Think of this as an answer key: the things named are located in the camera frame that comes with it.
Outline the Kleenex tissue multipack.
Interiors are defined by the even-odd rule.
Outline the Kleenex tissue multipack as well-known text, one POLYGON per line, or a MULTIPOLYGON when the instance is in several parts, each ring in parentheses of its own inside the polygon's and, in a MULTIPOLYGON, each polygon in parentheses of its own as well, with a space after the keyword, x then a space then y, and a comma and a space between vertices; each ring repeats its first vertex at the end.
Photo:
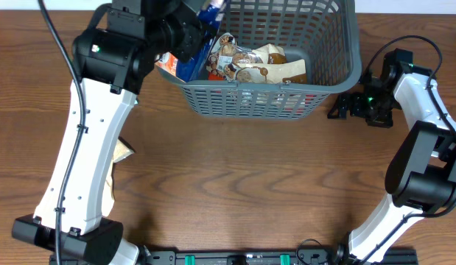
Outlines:
POLYGON ((183 40, 171 52, 158 57, 155 65, 179 80, 189 82, 199 77, 219 32, 225 8, 230 0, 207 0, 183 23, 183 40))

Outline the large cookie bag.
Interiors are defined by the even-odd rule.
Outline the large cookie bag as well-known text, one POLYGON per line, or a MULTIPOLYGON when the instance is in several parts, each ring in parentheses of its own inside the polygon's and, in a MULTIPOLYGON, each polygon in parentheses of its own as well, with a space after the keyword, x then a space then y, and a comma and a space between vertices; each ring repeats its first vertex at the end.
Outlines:
POLYGON ((221 35, 212 47, 206 61, 206 70, 225 80, 233 80, 242 64, 284 64, 287 62, 280 46, 267 44, 257 49, 238 46, 231 33, 221 35))

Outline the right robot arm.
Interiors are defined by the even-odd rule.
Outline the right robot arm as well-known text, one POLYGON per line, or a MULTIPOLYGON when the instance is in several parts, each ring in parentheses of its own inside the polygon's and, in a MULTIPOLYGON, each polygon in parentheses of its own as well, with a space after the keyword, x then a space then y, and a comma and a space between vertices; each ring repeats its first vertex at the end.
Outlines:
POLYGON ((390 128, 393 110, 400 109, 409 133, 387 168, 383 199, 338 245, 334 264, 379 264, 412 225, 456 206, 456 122, 432 70, 414 65, 412 52, 395 49, 384 56, 380 77, 366 71, 360 82, 363 92, 340 94, 328 117, 350 114, 390 128))

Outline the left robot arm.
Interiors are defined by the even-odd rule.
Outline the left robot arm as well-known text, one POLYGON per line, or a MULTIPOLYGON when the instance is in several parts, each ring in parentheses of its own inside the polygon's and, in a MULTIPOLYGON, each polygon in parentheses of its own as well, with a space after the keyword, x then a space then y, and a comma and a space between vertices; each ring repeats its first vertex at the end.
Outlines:
POLYGON ((12 237, 50 250, 57 264, 144 264, 148 252, 102 214, 105 179, 123 124, 156 57, 187 61, 216 30, 207 1, 112 1, 100 5, 65 60, 71 103, 48 188, 12 237))

